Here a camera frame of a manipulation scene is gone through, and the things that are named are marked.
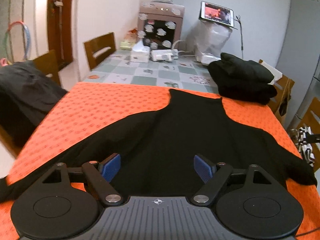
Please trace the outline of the black sweater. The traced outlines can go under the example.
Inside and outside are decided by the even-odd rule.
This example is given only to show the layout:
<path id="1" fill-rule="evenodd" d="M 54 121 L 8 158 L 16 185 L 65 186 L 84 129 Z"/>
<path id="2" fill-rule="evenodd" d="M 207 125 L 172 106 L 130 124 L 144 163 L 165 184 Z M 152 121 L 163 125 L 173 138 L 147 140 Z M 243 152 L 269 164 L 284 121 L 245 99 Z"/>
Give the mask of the black sweater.
<path id="1" fill-rule="evenodd" d="M 196 155 L 236 169 L 258 165 L 281 185 L 288 179 L 317 185 L 313 169 L 303 159 L 264 130 L 232 120 L 221 99 L 172 89 L 163 109 L 110 124 L 11 185 L 2 179 L 1 201 L 18 198 L 55 163 L 79 167 L 113 153 L 120 155 L 121 169 L 112 185 L 123 196 L 191 197 L 201 186 L 193 167 Z"/>

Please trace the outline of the folded black clothes stack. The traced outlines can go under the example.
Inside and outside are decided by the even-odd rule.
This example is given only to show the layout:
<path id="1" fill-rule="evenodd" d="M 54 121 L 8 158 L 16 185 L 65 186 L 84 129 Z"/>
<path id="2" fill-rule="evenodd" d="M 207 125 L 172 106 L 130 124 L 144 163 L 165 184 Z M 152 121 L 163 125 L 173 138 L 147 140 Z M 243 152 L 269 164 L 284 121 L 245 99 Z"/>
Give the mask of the folded black clothes stack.
<path id="1" fill-rule="evenodd" d="M 267 68 L 232 54 L 221 53 L 220 56 L 221 59 L 211 62 L 207 69 L 221 96 L 262 105 L 277 96 L 271 84 L 274 75 Z"/>

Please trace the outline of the orange patterned table mat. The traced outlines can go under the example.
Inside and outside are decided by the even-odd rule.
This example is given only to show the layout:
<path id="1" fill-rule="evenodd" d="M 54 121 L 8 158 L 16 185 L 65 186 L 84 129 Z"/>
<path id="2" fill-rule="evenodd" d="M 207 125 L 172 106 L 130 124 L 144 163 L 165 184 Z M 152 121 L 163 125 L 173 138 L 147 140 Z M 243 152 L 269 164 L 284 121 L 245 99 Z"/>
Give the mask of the orange patterned table mat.
<path id="1" fill-rule="evenodd" d="M 8 185 L 24 178 L 62 151 L 99 129 L 128 115 L 156 111 L 169 103 L 168 87 L 79 82 L 35 130 L 6 178 Z M 279 145 L 298 151 L 268 106 L 222 98 L 227 115 L 241 124 L 263 129 Z M 319 239 L 319 194 L 315 186 L 287 180 L 287 189 L 300 202 L 304 220 L 296 239 Z M 18 239 L 10 218 L 13 201 L 1 204 L 1 239 Z"/>

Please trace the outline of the wooden chair right side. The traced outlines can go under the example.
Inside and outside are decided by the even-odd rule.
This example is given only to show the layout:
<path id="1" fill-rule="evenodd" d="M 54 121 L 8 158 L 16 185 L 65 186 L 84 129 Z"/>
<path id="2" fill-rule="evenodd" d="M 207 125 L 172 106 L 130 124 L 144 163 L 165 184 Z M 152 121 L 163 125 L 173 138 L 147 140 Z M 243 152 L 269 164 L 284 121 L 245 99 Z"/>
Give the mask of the wooden chair right side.
<path id="1" fill-rule="evenodd" d="M 319 99 L 313 98 L 308 110 L 296 128 L 290 129 L 290 138 L 294 142 L 302 159 L 314 172 L 319 170 Z"/>

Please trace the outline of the dark grey jacket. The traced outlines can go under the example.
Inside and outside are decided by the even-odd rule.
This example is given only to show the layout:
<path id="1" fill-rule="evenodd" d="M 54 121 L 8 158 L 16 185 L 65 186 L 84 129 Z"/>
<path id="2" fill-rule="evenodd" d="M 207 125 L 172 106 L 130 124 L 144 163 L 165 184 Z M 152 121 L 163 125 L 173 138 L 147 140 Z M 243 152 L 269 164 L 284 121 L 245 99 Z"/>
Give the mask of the dark grey jacket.
<path id="1" fill-rule="evenodd" d="M 23 147 L 67 91 L 35 68 L 32 61 L 1 67 L 1 126 Z"/>

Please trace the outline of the brown cardboard box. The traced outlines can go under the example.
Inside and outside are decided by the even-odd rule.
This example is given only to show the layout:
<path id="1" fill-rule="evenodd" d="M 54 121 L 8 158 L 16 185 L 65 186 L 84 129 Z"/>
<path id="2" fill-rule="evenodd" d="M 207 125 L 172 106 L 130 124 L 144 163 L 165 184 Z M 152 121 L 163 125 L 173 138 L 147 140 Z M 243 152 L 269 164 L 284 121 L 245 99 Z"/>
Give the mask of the brown cardboard box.
<path id="1" fill-rule="evenodd" d="M 291 99 L 291 91 L 295 82 L 265 61 L 259 60 L 259 63 L 274 75 L 274 79 L 270 84 L 277 90 L 277 95 L 270 100 L 268 106 L 281 125 L 284 126 L 288 104 Z"/>

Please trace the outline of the wooden chair with jacket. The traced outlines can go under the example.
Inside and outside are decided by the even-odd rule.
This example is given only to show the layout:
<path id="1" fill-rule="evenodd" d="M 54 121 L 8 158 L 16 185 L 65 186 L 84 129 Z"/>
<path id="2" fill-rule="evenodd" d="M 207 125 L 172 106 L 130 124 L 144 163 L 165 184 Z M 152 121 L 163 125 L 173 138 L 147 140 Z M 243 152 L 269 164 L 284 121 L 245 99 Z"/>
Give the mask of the wooden chair with jacket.
<path id="1" fill-rule="evenodd" d="M 61 86 L 55 50 L 50 50 L 48 53 L 45 53 L 32 61 L 39 71 Z"/>

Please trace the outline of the white tissue box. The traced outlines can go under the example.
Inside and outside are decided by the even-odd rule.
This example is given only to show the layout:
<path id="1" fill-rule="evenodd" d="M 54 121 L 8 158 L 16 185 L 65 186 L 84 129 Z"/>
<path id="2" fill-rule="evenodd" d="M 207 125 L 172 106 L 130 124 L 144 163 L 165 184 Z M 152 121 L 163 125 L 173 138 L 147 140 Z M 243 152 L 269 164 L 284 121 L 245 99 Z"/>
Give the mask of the white tissue box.
<path id="1" fill-rule="evenodd" d="M 138 41 L 131 49 L 130 61 L 136 63 L 148 63 L 150 58 L 150 47 L 144 46 L 142 40 Z"/>

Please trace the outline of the white power strip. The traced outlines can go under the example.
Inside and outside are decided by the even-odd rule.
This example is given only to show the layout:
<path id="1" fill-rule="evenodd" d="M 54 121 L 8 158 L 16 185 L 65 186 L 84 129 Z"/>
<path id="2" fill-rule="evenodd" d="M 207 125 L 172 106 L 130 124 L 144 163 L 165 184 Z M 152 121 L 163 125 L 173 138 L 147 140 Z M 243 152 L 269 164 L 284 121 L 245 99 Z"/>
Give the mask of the white power strip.
<path id="1" fill-rule="evenodd" d="M 157 61 L 172 62 L 173 60 L 178 59 L 178 50 L 177 49 L 152 50 L 151 59 L 153 62 L 157 62 Z"/>

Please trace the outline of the wooden chair far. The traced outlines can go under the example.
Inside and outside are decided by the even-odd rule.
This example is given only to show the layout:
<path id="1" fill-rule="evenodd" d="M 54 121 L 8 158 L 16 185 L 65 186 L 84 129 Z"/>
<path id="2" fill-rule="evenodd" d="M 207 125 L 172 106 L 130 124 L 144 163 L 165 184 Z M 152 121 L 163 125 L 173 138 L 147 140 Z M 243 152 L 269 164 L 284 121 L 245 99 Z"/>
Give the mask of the wooden chair far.
<path id="1" fill-rule="evenodd" d="M 114 33 L 110 32 L 84 42 L 84 48 L 90 70 L 102 63 L 116 51 Z"/>

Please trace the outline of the plastic covered appliance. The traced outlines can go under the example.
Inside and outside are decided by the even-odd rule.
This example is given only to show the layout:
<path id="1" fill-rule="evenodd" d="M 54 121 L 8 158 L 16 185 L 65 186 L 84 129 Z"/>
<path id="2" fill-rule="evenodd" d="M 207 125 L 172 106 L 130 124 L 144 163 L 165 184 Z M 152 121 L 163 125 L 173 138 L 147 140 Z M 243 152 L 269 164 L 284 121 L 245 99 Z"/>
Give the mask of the plastic covered appliance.
<path id="1" fill-rule="evenodd" d="M 187 51 L 195 56 L 197 62 L 208 66 L 220 60 L 221 50 L 231 34 L 230 27 L 199 20 L 187 36 Z"/>

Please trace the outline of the thin tablet stand pole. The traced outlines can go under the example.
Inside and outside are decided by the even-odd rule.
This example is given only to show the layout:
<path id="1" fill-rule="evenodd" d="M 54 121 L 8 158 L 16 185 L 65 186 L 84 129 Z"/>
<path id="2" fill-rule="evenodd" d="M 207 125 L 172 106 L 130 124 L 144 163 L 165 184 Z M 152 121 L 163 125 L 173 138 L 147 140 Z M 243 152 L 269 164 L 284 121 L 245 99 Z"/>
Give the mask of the thin tablet stand pole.
<path id="1" fill-rule="evenodd" d="M 243 28 L 242 28 L 241 16 L 236 15 L 235 20 L 236 22 L 238 22 L 240 27 L 241 58 L 244 59 L 244 39 L 243 39 Z"/>

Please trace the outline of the colourful hula hoop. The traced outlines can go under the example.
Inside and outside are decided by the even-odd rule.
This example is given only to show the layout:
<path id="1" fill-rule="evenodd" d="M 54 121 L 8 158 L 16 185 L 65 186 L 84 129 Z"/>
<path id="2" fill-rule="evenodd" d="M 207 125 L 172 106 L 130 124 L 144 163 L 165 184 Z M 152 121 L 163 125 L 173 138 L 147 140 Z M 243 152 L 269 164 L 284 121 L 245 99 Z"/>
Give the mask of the colourful hula hoop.
<path id="1" fill-rule="evenodd" d="M 8 41 L 8 37 L 9 37 L 10 31 L 13 28 L 13 26 L 15 26 L 15 25 L 21 25 L 22 26 L 22 29 L 23 29 L 23 41 L 24 41 L 23 59 L 25 61 L 28 61 L 29 60 L 29 51 L 30 51 L 30 47 L 31 47 L 31 36 L 30 36 L 30 31 L 29 31 L 28 26 L 22 21 L 14 21 L 14 22 L 10 23 L 8 28 L 7 28 L 7 31 L 4 34 L 3 46 L 4 46 L 5 58 L 8 60 L 7 41 Z"/>

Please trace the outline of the brown water dispenser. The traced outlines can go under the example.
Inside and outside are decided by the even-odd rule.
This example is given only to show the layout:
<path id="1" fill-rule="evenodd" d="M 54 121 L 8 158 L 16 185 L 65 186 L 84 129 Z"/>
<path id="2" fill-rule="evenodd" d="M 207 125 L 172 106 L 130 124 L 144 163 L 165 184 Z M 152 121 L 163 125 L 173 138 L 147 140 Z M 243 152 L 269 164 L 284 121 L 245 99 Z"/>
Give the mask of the brown water dispenser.
<path id="1" fill-rule="evenodd" d="M 171 49 L 180 39 L 185 7 L 182 5 L 143 2 L 138 14 L 138 37 L 151 50 Z"/>

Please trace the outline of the brown wooden door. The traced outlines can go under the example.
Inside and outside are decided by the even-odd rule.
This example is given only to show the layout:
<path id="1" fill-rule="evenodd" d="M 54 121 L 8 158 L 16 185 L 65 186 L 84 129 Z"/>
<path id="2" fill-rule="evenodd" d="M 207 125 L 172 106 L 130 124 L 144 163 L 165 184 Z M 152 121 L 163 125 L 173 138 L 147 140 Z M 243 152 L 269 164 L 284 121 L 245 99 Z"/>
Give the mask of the brown wooden door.
<path id="1" fill-rule="evenodd" d="M 56 54 L 59 70 L 73 62 L 72 0 L 47 1 L 48 48 Z"/>

